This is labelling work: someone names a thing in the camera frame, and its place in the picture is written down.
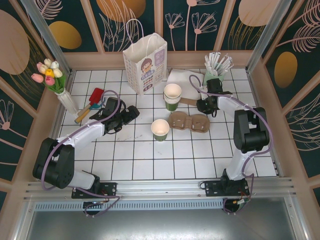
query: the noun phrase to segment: flower drawing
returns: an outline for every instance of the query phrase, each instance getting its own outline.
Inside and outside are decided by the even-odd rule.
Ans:
[[[165,15],[165,20],[170,28],[172,47],[173,47],[173,51],[175,51],[176,49],[175,49],[174,39],[172,36],[172,29],[177,29],[177,28],[183,27],[185,25],[185,22],[183,21],[181,13],[179,13],[179,14],[174,13],[174,14],[172,14],[172,16],[170,13],[167,13]]]
[[[194,50],[197,50],[197,36],[199,34],[211,33],[217,30],[217,25],[214,25],[216,22],[214,18],[215,13],[208,14],[204,13],[199,18],[199,13],[192,14],[192,25],[195,33],[195,42]]]
[[[185,27],[185,50],[188,51],[188,25],[189,25],[189,15],[190,15],[190,8],[195,6],[204,6],[204,5],[211,5],[217,4],[220,0],[186,0],[186,4],[188,4],[188,12],[186,15],[186,27]]]
[[[15,109],[15,105],[11,101],[8,101],[7,105],[6,105],[6,103],[3,99],[0,100],[0,130],[4,130],[4,131],[9,130],[9,131],[13,132],[14,134],[26,139],[27,138],[26,136],[23,136],[22,134],[14,131],[10,128],[10,122],[11,122],[13,114],[14,114],[14,109]],[[0,138],[0,142],[7,144],[11,147],[14,147],[16,149],[23,150],[23,147],[15,145],[15,144],[8,142],[2,138]],[[5,162],[0,162],[0,164],[17,165],[15,163],[11,164],[11,163],[5,163]]]

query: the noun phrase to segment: white paper bag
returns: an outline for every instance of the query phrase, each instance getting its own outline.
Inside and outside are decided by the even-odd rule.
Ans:
[[[142,38],[123,51],[123,58],[128,83],[139,95],[145,94],[166,77],[167,42],[157,33],[143,36],[142,30]]]

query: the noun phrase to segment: purple cable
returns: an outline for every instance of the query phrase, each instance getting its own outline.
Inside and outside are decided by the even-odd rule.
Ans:
[[[114,93],[114,94],[116,95],[116,97],[117,97],[117,106],[116,106],[114,112],[111,113],[110,116],[107,116],[107,117],[105,117],[105,118],[103,118],[103,119],[101,119],[101,120],[94,121],[94,122],[92,122],[92,123],[90,123],[90,124],[86,124],[86,125],[84,125],[83,127],[80,127],[78,130],[76,130],[75,132],[73,132],[72,134],[70,134],[68,137],[66,137],[65,139],[63,139],[61,142],[59,142],[59,143],[53,148],[53,150],[50,152],[48,158],[47,158],[46,161],[45,161],[45,164],[44,164],[44,167],[43,167],[43,171],[42,171],[42,175],[41,175],[41,186],[42,186],[42,189],[43,189],[43,190],[49,191],[49,190],[55,188],[55,186],[51,186],[51,187],[49,187],[49,188],[46,188],[46,186],[45,186],[45,175],[46,175],[46,171],[47,171],[49,162],[50,162],[52,156],[54,155],[54,153],[57,151],[57,149],[58,149],[63,143],[65,143],[69,138],[72,138],[74,135],[76,135],[77,133],[81,132],[83,129],[89,128],[89,127],[92,126],[92,125],[99,124],[99,123],[101,123],[101,122],[103,122],[103,121],[106,121],[106,120],[112,118],[112,117],[116,114],[116,112],[118,111],[118,109],[119,109],[119,107],[120,107],[120,97],[119,97],[119,95],[118,95],[115,91],[113,91],[113,90],[106,90],[106,91],[103,92],[103,94],[101,95],[101,102],[102,102],[102,104],[103,104],[104,95],[105,95],[105,93],[108,93],[108,92]],[[114,201],[107,209],[105,209],[105,210],[103,210],[103,211],[100,211],[100,212],[97,213],[95,216],[99,216],[99,215],[105,213],[105,212],[108,211],[110,208],[112,208],[112,207],[114,206],[114,204],[116,204],[116,203],[120,200],[120,197],[119,197],[119,196],[98,195],[98,194],[91,193],[91,192],[89,192],[89,191],[87,191],[87,190],[84,190],[84,189],[82,189],[82,188],[80,188],[80,187],[76,187],[76,189],[78,189],[78,190],[80,190],[80,191],[82,191],[82,192],[84,192],[84,193],[86,193],[86,194],[92,195],[92,196],[94,196],[94,197],[99,197],[99,198],[104,198],[104,199],[117,199],[117,200]],[[85,214],[86,214],[87,217],[90,216],[90,215],[87,214],[87,209],[88,209],[90,206],[92,206],[92,205],[96,205],[96,204],[91,204],[91,205],[87,206],[87,207],[84,209],[84,212],[85,212]]]
[[[248,158],[245,160],[245,162],[244,162],[244,164],[243,164],[243,166],[242,166],[242,169],[241,169],[242,175],[243,175],[244,177],[246,177],[246,178],[251,177],[251,187],[250,187],[250,195],[249,195],[249,198],[251,198],[252,190],[253,190],[253,188],[254,188],[254,177],[255,177],[255,174],[252,173],[251,175],[246,175],[246,174],[245,174],[245,168],[246,168],[246,165],[247,165],[247,163],[249,162],[249,160],[250,160],[251,158],[253,158],[254,156],[257,156],[257,155],[266,154],[266,153],[270,152],[270,150],[273,148],[273,146],[274,146],[274,136],[273,136],[273,134],[272,134],[272,132],[271,132],[271,128],[269,127],[267,121],[266,121],[256,110],[254,110],[252,107],[248,106],[247,104],[243,103],[242,101],[238,100],[237,98],[233,97],[232,95],[216,94],[216,93],[209,93],[209,92],[202,91],[202,90],[200,90],[199,88],[197,88],[197,87],[193,84],[193,82],[191,81],[191,77],[195,77],[195,78],[198,80],[199,86],[202,85],[202,84],[201,84],[201,81],[200,81],[200,79],[199,79],[196,75],[191,74],[191,75],[189,76],[190,84],[191,84],[192,87],[194,87],[199,93],[206,94],[206,95],[208,95],[208,96],[225,97],[225,98],[229,98],[229,99],[234,100],[235,102],[237,102],[238,104],[240,104],[240,105],[243,106],[244,108],[250,110],[250,111],[253,112],[255,115],[257,115],[257,117],[261,119],[261,121],[263,122],[263,124],[265,125],[266,129],[267,129],[268,132],[269,132],[270,145],[269,145],[268,149],[265,150],[265,151],[252,153],[252,154],[251,154],[250,156],[248,156]],[[229,210],[225,208],[225,203],[226,203],[226,201],[227,201],[227,198],[225,198],[225,199],[223,200],[223,211],[225,211],[225,212],[227,213],[227,211],[229,211]]]

